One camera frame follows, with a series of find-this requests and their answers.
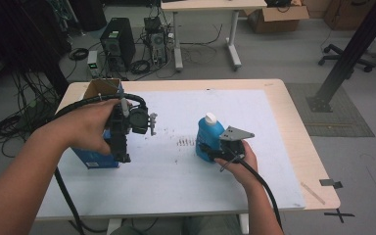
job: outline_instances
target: chair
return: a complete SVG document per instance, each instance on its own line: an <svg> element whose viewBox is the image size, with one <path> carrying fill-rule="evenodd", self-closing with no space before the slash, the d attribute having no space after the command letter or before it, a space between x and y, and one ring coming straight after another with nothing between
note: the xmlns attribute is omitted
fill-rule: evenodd
<svg viewBox="0 0 376 235"><path fill-rule="evenodd" d="M329 53L331 50L334 51L335 53L337 53L338 55L323 56L322 59L320 59L320 61L318 62L318 64L320 66L323 66L325 64L325 61L340 59L341 55L344 53L343 50L341 50L339 47L337 47L337 46L335 46L333 44L329 44L329 46L325 47L323 49L323 52ZM364 67L364 71L365 72L371 72L372 69L375 68L375 64L373 64L371 62L368 62L368 61L365 61L363 59L359 59L357 61L357 63L359 63L360 65L365 66Z"/></svg>

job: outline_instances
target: black tape mark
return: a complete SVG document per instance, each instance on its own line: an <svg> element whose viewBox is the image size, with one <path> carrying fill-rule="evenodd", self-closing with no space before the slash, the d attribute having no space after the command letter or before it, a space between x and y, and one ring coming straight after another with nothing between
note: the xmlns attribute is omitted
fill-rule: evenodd
<svg viewBox="0 0 376 235"><path fill-rule="evenodd" d="M341 213L340 212L340 209L337 209L337 212L336 213L331 213L331 212L325 212L324 213L325 215L334 215L334 216L338 216L341 220L342 223L344 223L344 219L343 217L344 216L347 216L347 217L355 217L355 215L353 215L352 213Z"/></svg>
<svg viewBox="0 0 376 235"><path fill-rule="evenodd" d="M334 186L334 189L344 187L341 181L335 182L333 179L319 179L319 182L322 186Z"/></svg>

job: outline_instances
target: hand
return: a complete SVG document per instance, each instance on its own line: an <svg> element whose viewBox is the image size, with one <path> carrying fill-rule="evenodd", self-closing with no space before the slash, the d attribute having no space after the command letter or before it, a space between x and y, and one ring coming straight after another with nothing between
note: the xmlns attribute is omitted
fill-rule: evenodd
<svg viewBox="0 0 376 235"><path fill-rule="evenodd" d="M120 100L112 99L86 105L41 128L45 131L56 131L57 138L63 141L65 148L75 147L108 155L111 150L103 139L103 131L113 106L119 102Z"/></svg>
<svg viewBox="0 0 376 235"><path fill-rule="evenodd" d="M245 140L242 140L242 142L246 153L246 157L243 160L255 171L258 171L258 160L255 153L253 153L253 150L250 147L249 143L247 143ZM225 165L227 163L227 161L223 159L215 159L215 161L220 165ZM258 181L256 180L255 176L252 175L241 164L228 164L225 168L228 169L232 174L234 174L234 177L239 183L243 185L246 190L256 187L256 183Z"/></svg>

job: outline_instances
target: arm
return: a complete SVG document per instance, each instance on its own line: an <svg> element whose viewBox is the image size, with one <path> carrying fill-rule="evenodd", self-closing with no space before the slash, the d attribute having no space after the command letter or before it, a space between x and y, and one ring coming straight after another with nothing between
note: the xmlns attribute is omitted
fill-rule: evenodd
<svg viewBox="0 0 376 235"><path fill-rule="evenodd" d="M40 127L0 176L0 234L27 234L69 146L109 154L105 123L118 100L84 106Z"/></svg>
<svg viewBox="0 0 376 235"><path fill-rule="evenodd" d="M253 153L253 150L246 141L243 141L243 144L246 150L244 161L257 171L258 161L255 153ZM215 161L220 165L227 163L227 161L222 159L215 159ZM264 188L258 180L240 164L229 164L226 168L234 174L234 177L243 185L246 191L249 203L250 234L283 234L267 199Z"/></svg>

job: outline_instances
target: floor mat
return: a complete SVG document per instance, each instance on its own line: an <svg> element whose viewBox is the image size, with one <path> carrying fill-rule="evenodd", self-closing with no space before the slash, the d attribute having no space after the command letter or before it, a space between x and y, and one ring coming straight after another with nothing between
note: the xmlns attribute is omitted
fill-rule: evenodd
<svg viewBox="0 0 376 235"><path fill-rule="evenodd" d="M362 115L340 87L329 103L332 113L313 113L306 101L319 90L318 83L287 83L286 87L310 136L375 137Z"/></svg>

